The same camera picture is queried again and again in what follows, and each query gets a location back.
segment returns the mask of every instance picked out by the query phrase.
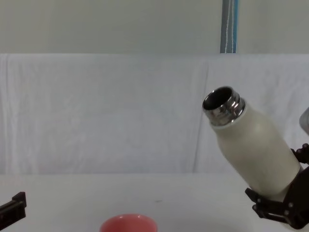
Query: white cloth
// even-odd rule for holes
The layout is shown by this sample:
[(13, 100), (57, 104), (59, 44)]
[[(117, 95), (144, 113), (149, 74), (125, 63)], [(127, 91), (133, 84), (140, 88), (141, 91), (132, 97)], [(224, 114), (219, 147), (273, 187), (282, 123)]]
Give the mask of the white cloth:
[(0, 173), (193, 171), (205, 58), (0, 60)]
[(298, 148), (308, 73), (308, 55), (1, 55), (0, 173), (232, 172), (203, 97), (232, 86)]

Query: black bracket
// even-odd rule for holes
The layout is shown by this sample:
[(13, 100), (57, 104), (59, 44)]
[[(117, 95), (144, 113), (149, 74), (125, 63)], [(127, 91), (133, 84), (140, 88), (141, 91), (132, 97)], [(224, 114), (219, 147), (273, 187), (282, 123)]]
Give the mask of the black bracket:
[(12, 200), (0, 206), (0, 231), (26, 217), (27, 206), (25, 192), (20, 192)]
[[(292, 151), (300, 163), (309, 163), (308, 144)], [(252, 208), (260, 218), (287, 223), (294, 229), (309, 223), (309, 167), (295, 177), (283, 202), (268, 200), (250, 188), (245, 193), (255, 203)]]

